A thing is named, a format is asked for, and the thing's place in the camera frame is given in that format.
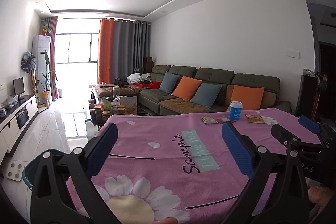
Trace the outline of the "right hand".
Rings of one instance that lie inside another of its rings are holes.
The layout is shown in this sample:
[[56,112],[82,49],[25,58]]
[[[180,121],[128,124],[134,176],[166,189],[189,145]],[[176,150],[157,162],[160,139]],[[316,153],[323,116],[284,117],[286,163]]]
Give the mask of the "right hand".
[[312,186],[308,189],[309,201],[319,206],[321,210],[329,203],[334,192],[324,186]]

